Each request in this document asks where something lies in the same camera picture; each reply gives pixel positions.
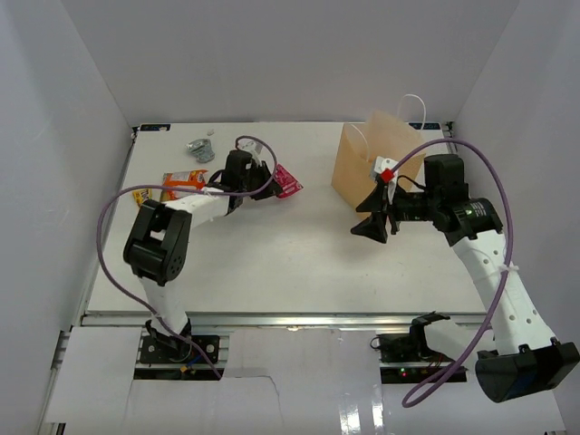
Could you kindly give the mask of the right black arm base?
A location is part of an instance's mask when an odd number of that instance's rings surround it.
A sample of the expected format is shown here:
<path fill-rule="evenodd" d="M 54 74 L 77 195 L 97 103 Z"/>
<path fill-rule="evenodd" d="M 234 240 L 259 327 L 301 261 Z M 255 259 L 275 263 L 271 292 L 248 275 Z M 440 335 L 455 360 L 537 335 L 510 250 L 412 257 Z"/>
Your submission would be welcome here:
<path fill-rule="evenodd" d="M 425 337 L 411 333 L 377 334 L 370 340 L 370 347 L 380 353 L 383 363 L 437 363 L 443 360 L 441 353 L 427 345 Z"/>

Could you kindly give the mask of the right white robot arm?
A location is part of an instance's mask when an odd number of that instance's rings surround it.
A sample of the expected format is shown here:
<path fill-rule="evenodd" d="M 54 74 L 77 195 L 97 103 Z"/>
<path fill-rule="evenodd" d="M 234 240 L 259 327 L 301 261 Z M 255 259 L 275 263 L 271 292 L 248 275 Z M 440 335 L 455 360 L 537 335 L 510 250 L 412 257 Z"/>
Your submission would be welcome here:
<path fill-rule="evenodd" d="M 409 348 L 427 362 L 442 352 L 452 363 L 429 377 L 439 387 L 457 370 L 476 374 L 495 403 L 553 390 L 578 365 L 574 343 L 562 343 L 535 308 L 511 261 L 512 242 L 489 200 L 472 198 L 463 160 L 439 154 L 424 160 L 424 185 L 404 190 L 392 159 L 371 168 L 372 193 L 357 207 L 368 217 L 352 234 L 385 243 L 404 221 L 428 221 L 465 266 L 487 310 L 473 337 L 446 332 L 450 318 L 432 312 L 411 323 Z"/>

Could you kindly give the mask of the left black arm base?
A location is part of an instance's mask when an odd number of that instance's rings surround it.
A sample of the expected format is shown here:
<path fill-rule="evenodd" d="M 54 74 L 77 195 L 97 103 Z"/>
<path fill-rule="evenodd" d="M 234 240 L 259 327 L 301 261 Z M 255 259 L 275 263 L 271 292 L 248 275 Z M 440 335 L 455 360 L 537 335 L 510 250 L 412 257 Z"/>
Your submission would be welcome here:
<path fill-rule="evenodd" d="M 220 337 L 218 335 L 194 335 L 196 343 L 213 363 L 218 362 Z M 151 336 L 145 336 L 140 348 L 139 362 L 142 364 L 206 363 L 198 350 L 179 342 L 176 346 L 163 344 Z"/>

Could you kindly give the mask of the small red triangular packet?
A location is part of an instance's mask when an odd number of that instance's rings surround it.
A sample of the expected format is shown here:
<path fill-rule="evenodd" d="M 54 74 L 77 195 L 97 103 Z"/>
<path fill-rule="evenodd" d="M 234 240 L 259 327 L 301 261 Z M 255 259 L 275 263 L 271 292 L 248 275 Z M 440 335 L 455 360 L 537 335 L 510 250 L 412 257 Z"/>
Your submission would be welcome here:
<path fill-rule="evenodd" d="M 277 198 L 289 198 L 303 189 L 303 185 L 281 164 L 275 169 L 275 182 L 280 187 Z"/>

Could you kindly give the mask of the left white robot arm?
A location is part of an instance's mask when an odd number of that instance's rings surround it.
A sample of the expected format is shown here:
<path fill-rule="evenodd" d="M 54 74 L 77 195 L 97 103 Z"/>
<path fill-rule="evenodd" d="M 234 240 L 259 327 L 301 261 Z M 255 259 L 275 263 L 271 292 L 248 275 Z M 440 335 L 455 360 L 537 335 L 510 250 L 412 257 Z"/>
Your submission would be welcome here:
<path fill-rule="evenodd" d="M 149 199 L 140 207 L 123 260 L 139 278 L 152 309 L 146 330 L 171 361 L 183 361 L 191 351 L 190 321 L 172 284 L 185 266 L 191 230 L 232 213 L 245 197 L 261 200 L 281 192 L 265 161 L 257 161 L 253 152 L 232 150 L 226 166 L 199 194 L 165 203 Z"/>

